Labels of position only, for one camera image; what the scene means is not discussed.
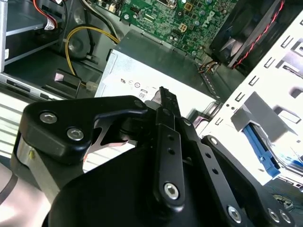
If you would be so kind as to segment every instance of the capacitor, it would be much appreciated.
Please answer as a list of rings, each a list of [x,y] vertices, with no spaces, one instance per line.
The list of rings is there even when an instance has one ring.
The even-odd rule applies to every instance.
[[[195,26],[199,26],[200,25],[200,21],[198,21],[198,20],[194,21],[194,25]]]
[[[205,16],[205,14],[206,14],[206,12],[205,12],[204,10],[201,10],[201,11],[199,12],[199,15],[200,15],[200,16]]]

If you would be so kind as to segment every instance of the hex bolt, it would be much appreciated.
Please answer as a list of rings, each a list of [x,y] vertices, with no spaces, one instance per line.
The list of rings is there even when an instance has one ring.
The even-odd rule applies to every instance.
[[[227,208],[229,216],[238,224],[242,222],[242,218],[240,213],[232,206],[228,206]]]
[[[80,129],[71,128],[67,130],[67,136],[71,140],[80,141],[81,139],[83,139],[84,134]]]
[[[53,124],[56,123],[58,119],[55,114],[50,112],[45,112],[40,114],[40,120],[46,124]]]
[[[179,191],[172,183],[166,183],[164,185],[164,191],[172,200],[176,200],[179,197]]]

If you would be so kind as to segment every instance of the red fan wire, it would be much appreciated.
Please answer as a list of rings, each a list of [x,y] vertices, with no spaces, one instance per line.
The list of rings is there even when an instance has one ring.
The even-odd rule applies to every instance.
[[[264,31],[256,38],[256,40],[251,44],[250,49],[246,52],[246,54],[237,62],[234,64],[233,69],[240,65],[241,62],[247,58],[247,56],[249,55],[249,53],[252,51],[252,49],[254,48],[254,46],[256,45],[256,43],[260,40],[260,38],[268,31],[269,27],[272,25],[272,23],[276,20],[277,16],[279,15],[280,11],[283,9],[285,0],[281,1],[280,4],[280,8],[279,10],[274,14],[273,18],[271,19],[270,23],[266,26],[266,28],[264,29]]]

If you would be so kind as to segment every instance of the yellow wire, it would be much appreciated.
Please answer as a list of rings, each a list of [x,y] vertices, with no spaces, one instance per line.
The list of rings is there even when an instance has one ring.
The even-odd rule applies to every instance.
[[[71,72],[73,73],[73,75],[76,76],[76,73],[75,71],[73,70],[72,68],[72,65],[71,65],[71,59],[70,59],[70,55],[69,55],[69,51],[68,51],[68,43],[71,39],[71,37],[78,31],[82,30],[82,29],[90,29],[90,30],[94,30],[94,31],[97,31],[97,32],[100,32],[104,35],[106,35],[108,38],[110,38],[111,40],[113,40],[115,43],[119,43],[119,40],[117,38],[115,38],[113,35],[111,35],[110,33],[106,32],[106,31],[103,31],[102,29],[100,28],[96,28],[96,27],[89,27],[89,26],[80,26],[80,27],[77,27],[77,28],[74,28],[73,30],[71,30],[69,32],[69,34],[67,35],[66,37],[66,42],[65,42],[65,56],[66,56],[66,60],[67,60],[67,63],[68,63],[68,66],[71,70]]]

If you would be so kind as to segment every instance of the black metal bracket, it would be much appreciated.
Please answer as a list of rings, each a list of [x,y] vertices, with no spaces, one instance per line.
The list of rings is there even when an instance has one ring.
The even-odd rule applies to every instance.
[[[133,96],[25,108],[15,152],[54,201],[50,226],[95,226],[101,214],[110,226],[295,226],[216,138],[200,141],[174,94],[161,87],[154,100],[156,110]],[[127,140],[137,146],[83,174],[85,154]],[[205,200],[208,209],[201,208]]]
[[[36,150],[59,162],[74,164],[83,160],[93,143],[94,128],[102,128],[105,135],[116,120],[145,113],[146,105],[133,96],[33,103],[24,109],[19,131]],[[67,133],[72,129],[76,129],[71,132],[74,139]]]
[[[295,226],[294,219],[288,211],[262,188],[262,185],[216,138],[206,136],[201,141],[213,151],[232,191],[238,195],[238,201],[242,203],[255,226]]]

